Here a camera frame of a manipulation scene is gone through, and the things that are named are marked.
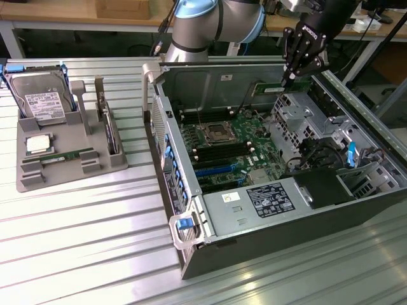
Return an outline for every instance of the metal workbench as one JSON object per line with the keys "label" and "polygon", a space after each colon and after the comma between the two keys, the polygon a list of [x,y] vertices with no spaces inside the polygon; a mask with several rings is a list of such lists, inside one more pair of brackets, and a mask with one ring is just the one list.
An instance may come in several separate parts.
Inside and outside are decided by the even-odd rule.
{"label": "metal workbench", "polygon": [[363,226],[182,281],[141,119],[146,60],[64,60],[70,80],[85,81],[86,102],[95,102],[93,77],[105,77],[130,168],[24,194],[15,189],[17,107],[0,90],[0,304],[407,302],[407,203]]}

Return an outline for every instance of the workbench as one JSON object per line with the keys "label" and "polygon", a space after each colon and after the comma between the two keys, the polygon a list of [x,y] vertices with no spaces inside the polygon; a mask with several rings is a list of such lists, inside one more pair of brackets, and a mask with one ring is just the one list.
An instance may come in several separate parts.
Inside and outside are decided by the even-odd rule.
{"label": "workbench", "polygon": [[[72,31],[114,31],[114,32],[157,32],[158,26],[165,18],[172,1],[150,0],[150,20],[121,20],[97,18],[95,0],[30,0],[29,3],[6,3],[0,1],[0,34],[10,53],[11,58],[24,58],[24,53],[16,37],[15,29],[48,29]],[[353,68],[349,71],[344,83],[352,80],[362,69],[368,58],[377,49],[385,36],[401,18],[402,14],[386,12],[394,19],[394,23],[383,24],[379,31],[369,32],[363,40],[369,41]],[[285,27],[295,27],[295,18],[268,16],[266,27],[271,37],[281,37]],[[359,40],[362,33],[352,30],[342,32],[337,39]],[[393,41],[407,41],[407,27],[404,26]],[[238,47],[230,45],[229,54],[237,54]]]}
{"label": "workbench", "polygon": [[[1,304],[325,305],[405,300],[405,203],[362,226],[182,281],[141,118],[141,66],[147,60],[63,59],[70,80],[86,83],[86,108],[96,102],[93,78],[104,76],[130,168],[23,194],[15,189],[17,106],[2,84]],[[59,59],[11,63],[53,65]]]}

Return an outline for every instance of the motherboard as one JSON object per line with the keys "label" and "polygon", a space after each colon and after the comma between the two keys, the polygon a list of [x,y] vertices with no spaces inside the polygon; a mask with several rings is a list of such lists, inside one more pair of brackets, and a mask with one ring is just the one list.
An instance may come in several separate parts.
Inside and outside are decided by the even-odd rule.
{"label": "motherboard", "polygon": [[205,115],[187,112],[181,113],[180,121],[204,194],[274,181],[285,172],[282,152],[270,139],[271,122],[256,110]]}

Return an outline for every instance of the product label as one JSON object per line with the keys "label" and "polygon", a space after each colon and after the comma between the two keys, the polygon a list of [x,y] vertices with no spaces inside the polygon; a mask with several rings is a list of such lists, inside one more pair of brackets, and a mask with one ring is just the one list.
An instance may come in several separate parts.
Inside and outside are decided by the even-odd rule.
{"label": "product label", "polygon": [[172,203],[172,210],[175,215],[185,212],[185,207],[181,204],[178,199],[177,187],[174,183],[174,178],[171,173],[165,173],[165,183],[167,184],[167,189],[169,192],[170,200]]}
{"label": "product label", "polygon": [[65,117],[58,92],[28,94],[25,99],[37,121]]}
{"label": "product label", "polygon": [[240,196],[239,196],[238,192],[234,192],[234,193],[223,194],[222,199],[223,199],[223,202],[227,203],[227,202],[240,200]]}
{"label": "product label", "polygon": [[248,189],[247,193],[261,218],[295,210],[281,183]]}
{"label": "product label", "polygon": [[227,75],[222,75],[221,76],[221,81],[231,81],[233,79],[232,74],[227,74]]}

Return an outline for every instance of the metal handle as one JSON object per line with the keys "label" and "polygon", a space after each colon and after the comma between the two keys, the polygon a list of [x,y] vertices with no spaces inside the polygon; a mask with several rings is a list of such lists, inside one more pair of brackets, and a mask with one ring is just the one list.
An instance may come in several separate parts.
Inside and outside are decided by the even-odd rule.
{"label": "metal handle", "polygon": [[178,250],[185,250],[191,248],[193,245],[204,242],[204,233],[203,230],[200,230],[198,237],[193,238],[192,240],[182,241],[178,235],[177,221],[181,219],[192,218],[194,226],[197,225],[197,217],[194,211],[187,211],[179,215],[174,215],[170,218],[169,225],[171,230],[172,239],[174,241],[174,246]]}

